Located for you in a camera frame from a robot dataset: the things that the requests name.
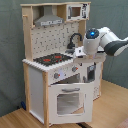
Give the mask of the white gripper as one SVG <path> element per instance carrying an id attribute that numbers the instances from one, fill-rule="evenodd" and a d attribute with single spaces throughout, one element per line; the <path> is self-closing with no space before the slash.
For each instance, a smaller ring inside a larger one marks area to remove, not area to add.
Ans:
<path id="1" fill-rule="evenodd" d="M 81 57 L 81 56 L 85 56 L 84 47 L 81 46 L 81 47 L 76 48 L 75 51 L 74 51 L 73 56 L 75 58 L 78 58 L 78 57 Z"/>

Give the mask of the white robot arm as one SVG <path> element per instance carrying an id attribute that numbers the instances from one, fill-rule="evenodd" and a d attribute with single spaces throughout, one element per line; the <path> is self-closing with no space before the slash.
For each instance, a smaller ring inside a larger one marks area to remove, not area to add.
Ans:
<path id="1" fill-rule="evenodd" d="M 128 37 L 119 39 L 108 27 L 89 29 L 83 39 L 83 45 L 75 49 L 75 56 L 95 55 L 102 47 L 109 56 L 117 56 L 128 48 Z"/>

